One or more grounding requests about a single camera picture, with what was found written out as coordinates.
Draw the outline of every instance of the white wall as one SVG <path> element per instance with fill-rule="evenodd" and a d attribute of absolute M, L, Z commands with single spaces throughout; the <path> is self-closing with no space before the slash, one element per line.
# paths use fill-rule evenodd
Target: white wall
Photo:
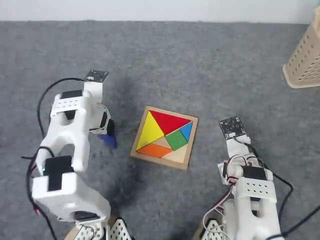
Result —
<path fill-rule="evenodd" d="M 319 1 L 0 0 L 0 20 L 309 23 Z"/>

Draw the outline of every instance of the mounting plate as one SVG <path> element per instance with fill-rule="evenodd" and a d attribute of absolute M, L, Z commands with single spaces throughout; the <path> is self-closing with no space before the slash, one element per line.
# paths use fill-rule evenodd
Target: mounting plate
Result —
<path fill-rule="evenodd" d="M 219 125 L 226 140 L 246 134 L 246 130 L 238 116 L 219 121 Z"/>
<path fill-rule="evenodd" d="M 216 220 L 210 220 L 209 223 L 206 226 L 210 231 L 215 231 L 209 232 L 206 230 L 204 234 L 201 237 L 201 240 L 226 240 L 226 236 L 222 232 L 221 227 L 219 226 L 218 222 Z"/>
<path fill-rule="evenodd" d="M 118 218 L 113 224 L 110 231 L 110 240 L 132 240 L 122 218 Z"/>
<path fill-rule="evenodd" d="M 91 70 L 85 76 L 84 81 L 91 83 L 103 83 L 107 79 L 108 75 L 109 73 L 107 71 Z"/>

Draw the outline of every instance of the gray carpet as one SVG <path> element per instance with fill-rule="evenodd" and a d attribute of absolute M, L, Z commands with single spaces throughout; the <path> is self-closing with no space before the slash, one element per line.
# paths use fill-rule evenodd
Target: gray carpet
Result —
<path fill-rule="evenodd" d="M 118 149 L 90 136 L 87 182 L 125 219 L 137 240 L 187 240 L 227 190 L 217 163 L 227 158 L 218 121 L 239 115 L 263 160 L 295 192 L 283 230 L 319 204 L 320 89 L 292 89 L 282 65 L 306 25 L 159 22 L 0 23 L 0 239 L 51 239 L 25 191 L 27 160 L 41 141 L 36 104 L 43 90 L 90 69 L 111 73 L 103 102 Z M 57 86 L 54 95 L 82 88 Z M 129 157 L 145 105 L 199 118 L 188 171 Z M 275 181 L 279 202 L 288 188 Z M 59 239 L 71 225 L 52 224 Z M 287 239 L 320 239 L 320 214 Z"/>

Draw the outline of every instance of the beige triangle piece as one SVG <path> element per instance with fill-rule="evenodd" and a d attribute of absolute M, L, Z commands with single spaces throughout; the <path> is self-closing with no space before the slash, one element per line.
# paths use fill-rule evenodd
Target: beige triangle piece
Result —
<path fill-rule="evenodd" d="M 163 136 L 163 137 L 155 140 L 155 141 L 153 142 L 153 144 L 171 149 L 171 146 L 170 146 L 170 144 L 168 143 L 168 141 L 167 141 L 167 139 L 166 139 L 165 136 Z"/>
<path fill-rule="evenodd" d="M 183 164 L 185 161 L 185 155 L 188 148 L 188 144 L 180 147 L 179 149 L 169 152 L 168 154 L 162 156 L 162 159 L 170 160 L 176 163 Z"/>

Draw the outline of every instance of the tangram puzzle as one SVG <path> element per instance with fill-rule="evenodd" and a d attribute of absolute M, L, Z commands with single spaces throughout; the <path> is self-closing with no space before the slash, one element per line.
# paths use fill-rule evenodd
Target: tangram puzzle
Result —
<path fill-rule="evenodd" d="M 198 119 L 146 106 L 130 155 L 187 169 Z"/>

